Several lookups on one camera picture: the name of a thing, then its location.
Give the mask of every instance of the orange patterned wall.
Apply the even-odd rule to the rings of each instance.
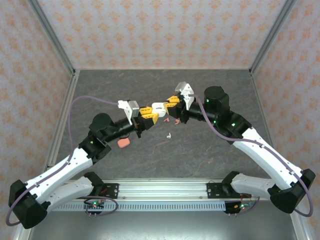
[[[248,69],[285,0],[40,0],[81,69]]]
[[[319,1],[298,0],[254,79],[276,149],[317,174],[308,221],[320,236]]]
[[[10,185],[43,170],[70,75],[26,0],[0,2],[0,39],[0,238],[9,240]]]

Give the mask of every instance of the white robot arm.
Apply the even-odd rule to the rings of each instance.
[[[86,173],[73,183],[63,184],[106,156],[111,150],[109,142],[132,132],[140,138],[141,133],[158,119],[155,114],[141,114],[136,101],[118,101],[118,107],[124,109],[127,117],[113,122],[108,114],[99,113],[89,126],[88,136],[71,157],[27,182],[17,180],[10,186],[9,207],[25,229],[34,227],[48,212],[64,203],[88,195],[98,196],[104,183],[94,172]]]
[[[281,156],[244,117],[231,111],[229,96],[221,86],[208,87],[204,91],[204,103],[194,95],[186,82],[180,82],[175,91],[176,95],[164,103],[170,116],[185,124],[189,119],[206,121],[217,135],[247,154],[271,177],[263,179],[232,171],[222,183],[208,185],[214,185],[225,196],[247,193],[264,197],[270,199],[281,211],[292,213],[316,175],[310,169],[302,170]],[[208,197],[214,196],[214,192],[208,193]]]

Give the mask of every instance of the pink eraser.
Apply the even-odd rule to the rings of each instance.
[[[123,149],[130,144],[129,138],[123,138],[118,141],[119,148]]]

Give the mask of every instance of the purple cable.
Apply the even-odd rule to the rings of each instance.
[[[95,215],[97,217],[113,214],[119,207],[119,204],[117,203],[116,200],[114,200],[114,199],[112,199],[110,197],[107,197],[107,196],[82,196],[82,197],[80,197],[80,199],[106,199],[106,200],[110,200],[110,201],[115,203],[115,208],[113,210],[107,211],[107,212],[104,212],[104,213],[99,213],[99,214]],[[90,216],[90,213],[88,212],[88,209],[85,210],[85,213]]]
[[[6,214],[6,218],[5,218],[5,223],[9,226],[9,227],[12,227],[12,226],[16,226],[20,223],[20,221],[17,221],[17,222],[14,222],[14,223],[11,223],[10,222],[10,215],[13,211],[13,209],[15,208],[15,206],[17,205],[17,203],[27,194],[29,193],[32,189],[34,189],[36,186],[42,184],[44,181],[48,180],[49,178],[53,177],[54,175],[56,175],[57,173],[59,173],[62,169],[65,168],[65,166],[68,165],[70,159],[72,158],[73,154],[74,154],[74,141],[72,139],[72,133],[71,133],[71,110],[72,110],[72,107],[73,105],[75,104],[76,101],[80,100],[80,99],[93,99],[93,100],[96,100],[96,101],[99,101],[99,102],[102,102],[102,103],[105,103],[105,104],[109,104],[109,105],[115,105],[117,106],[118,103],[116,102],[111,102],[111,101],[106,101],[106,100],[103,100],[103,99],[100,99],[100,98],[97,98],[97,97],[94,97],[94,96],[87,96],[87,95],[83,95],[83,96],[78,96],[77,98],[75,98],[71,105],[70,105],[70,108],[69,108],[69,112],[68,112],[68,133],[69,133],[69,138],[70,138],[70,143],[71,143],[71,151],[70,151],[70,155],[67,159],[67,161],[59,168],[57,169],[56,171],[54,171],[53,173],[51,173],[50,175],[46,176],[45,178],[41,179],[40,181],[38,181],[36,184],[32,185],[31,187],[29,187],[28,189],[26,189],[20,196],[18,196],[18,198],[13,202],[13,204],[11,205],[8,213]]]
[[[231,138],[231,137],[227,137],[227,136],[223,136],[220,132],[218,132],[215,127],[212,125],[212,123],[210,122],[208,116],[207,116],[207,113],[204,109],[204,106],[202,105],[202,102],[201,102],[201,99],[199,98],[198,95],[196,94],[189,94],[190,97],[195,97],[196,101],[199,103],[199,107],[201,109],[201,112],[203,114],[203,117],[206,121],[206,123],[209,125],[209,127],[211,128],[211,130],[216,134],[218,135],[218,137],[222,138],[223,140],[226,140],[226,141],[230,141],[230,142],[247,142],[247,143],[252,143],[252,144],[257,144],[259,147],[263,147],[263,144],[258,142],[258,141],[253,141],[253,140],[250,140],[250,139],[245,139],[245,138]],[[267,150],[269,153],[271,153],[276,159],[278,159],[285,167],[286,169],[288,169],[291,173],[294,172],[290,167],[289,165],[282,160],[281,157],[278,156],[278,154],[276,154],[274,151],[272,151],[270,148],[268,148],[267,146],[264,146],[263,147],[265,150]],[[311,198],[311,194],[306,186],[306,184],[301,180],[301,178],[294,172],[293,173],[293,176],[299,181],[299,183],[301,184],[303,190],[305,191],[305,194],[308,198],[308,201],[309,201],[309,205],[310,205],[310,211],[308,214],[306,213],[303,213],[303,212],[300,212],[299,210],[295,209],[294,211],[297,212],[298,214],[304,216],[304,217],[311,217],[312,214],[314,213],[314,204],[312,202],[312,198]]]

